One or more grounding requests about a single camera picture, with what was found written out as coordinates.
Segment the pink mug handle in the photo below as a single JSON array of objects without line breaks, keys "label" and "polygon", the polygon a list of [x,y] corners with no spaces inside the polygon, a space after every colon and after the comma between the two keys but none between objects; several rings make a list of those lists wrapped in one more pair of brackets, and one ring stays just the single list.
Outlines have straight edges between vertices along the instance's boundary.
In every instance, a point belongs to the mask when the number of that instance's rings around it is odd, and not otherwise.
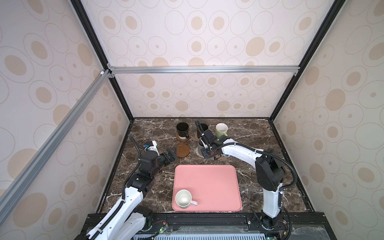
[{"label": "pink mug handle", "polygon": [[191,201],[191,204],[197,206],[197,202],[196,201]]}]

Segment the wallpaper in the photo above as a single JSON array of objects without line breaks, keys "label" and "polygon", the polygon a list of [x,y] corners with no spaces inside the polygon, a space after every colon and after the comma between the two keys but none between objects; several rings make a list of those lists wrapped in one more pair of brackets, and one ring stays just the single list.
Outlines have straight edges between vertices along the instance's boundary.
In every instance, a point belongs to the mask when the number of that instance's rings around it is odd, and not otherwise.
[{"label": "wallpaper", "polygon": [[293,73],[116,74],[134,117],[269,117]]},{"label": "wallpaper", "polygon": [[384,0],[350,1],[275,125],[339,240],[384,236]]},{"label": "wallpaper", "polygon": [[298,65],[333,0],[83,0],[112,66]]},{"label": "wallpaper", "polygon": [[0,2],[0,196],[100,71],[66,0]]},{"label": "wallpaper", "polygon": [[106,80],[0,227],[0,240],[73,240],[95,212],[127,126]]}]

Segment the white mug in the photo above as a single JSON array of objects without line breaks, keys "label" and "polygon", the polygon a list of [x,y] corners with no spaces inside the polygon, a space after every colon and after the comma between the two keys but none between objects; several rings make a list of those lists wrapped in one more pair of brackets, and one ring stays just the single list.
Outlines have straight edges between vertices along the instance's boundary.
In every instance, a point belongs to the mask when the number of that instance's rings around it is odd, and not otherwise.
[{"label": "white mug", "polygon": [[197,202],[192,201],[192,194],[185,189],[182,189],[176,193],[175,201],[181,209],[186,209],[190,205],[197,206]]},{"label": "white mug", "polygon": [[216,125],[215,135],[217,138],[223,135],[228,136],[227,131],[228,131],[228,126],[225,123],[219,123]]}]

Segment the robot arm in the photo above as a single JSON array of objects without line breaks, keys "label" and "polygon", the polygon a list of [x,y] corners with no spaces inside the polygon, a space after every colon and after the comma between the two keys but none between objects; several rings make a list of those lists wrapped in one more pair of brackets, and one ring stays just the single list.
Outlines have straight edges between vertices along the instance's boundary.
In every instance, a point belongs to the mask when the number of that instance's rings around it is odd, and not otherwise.
[{"label": "robot arm", "polygon": [[[209,129],[203,132],[199,121],[195,120],[195,123],[204,145],[201,149],[204,158],[207,159],[216,154],[234,156],[256,169],[257,181],[263,188],[263,211],[260,220],[265,229],[273,229],[277,225],[277,216],[282,208],[282,186],[285,177],[283,164],[287,163],[278,158],[277,153],[271,148],[254,149],[227,136],[217,138]],[[296,177],[295,174],[293,175],[294,181],[291,185],[295,185],[297,181],[297,174]]]},{"label": "robot arm", "polygon": [[131,239],[138,231],[152,225],[152,211],[138,207],[155,183],[155,176],[161,169],[176,160],[176,149],[159,154],[156,141],[145,143],[146,151],[140,158],[140,171],[133,174],[124,188],[125,196],[120,197],[108,214],[90,230],[86,239],[125,240]]}]

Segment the marble countertop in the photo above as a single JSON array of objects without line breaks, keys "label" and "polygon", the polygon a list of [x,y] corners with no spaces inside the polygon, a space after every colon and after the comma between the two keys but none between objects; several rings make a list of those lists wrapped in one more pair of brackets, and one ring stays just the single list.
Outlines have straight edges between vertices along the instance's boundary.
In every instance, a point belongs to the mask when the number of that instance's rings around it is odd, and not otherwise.
[{"label": "marble countertop", "polygon": [[[259,149],[273,148],[280,157],[281,150],[275,136],[270,129],[269,123],[263,119],[200,119],[200,123],[206,123],[214,132],[216,124],[223,122],[228,125],[228,136],[238,142],[245,143]],[[175,168],[179,164],[219,164],[232,165],[237,171],[240,196],[243,208],[240,212],[261,212],[263,207],[263,191],[257,183],[256,171],[249,164],[234,157],[225,158],[225,161],[204,159],[195,153],[197,141],[194,139],[196,127],[193,119],[162,118],[162,119],[135,119],[131,134],[138,144],[143,145],[149,140],[156,140],[159,153],[165,152],[166,148],[176,146],[180,142],[176,140],[176,125],[179,122],[187,122],[191,138],[186,142],[190,147],[187,157],[177,159],[163,168],[163,172],[156,177],[156,183],[146,195],[140,205],[152,209],[155,213],[175,212],[172,208],[173,181]],[[128,140],[123,151],[120,163],[115,173],[111,188],[105,199],[102,213],[107,213],[121,196],[121,185],[128,174],[137,164],[137,151],[133,143]],[[288,169],[283,184],[292,181]],[[297,187],[285,189],[283,205],[289,212],[306,212],[304,202],[301,199]]]}]

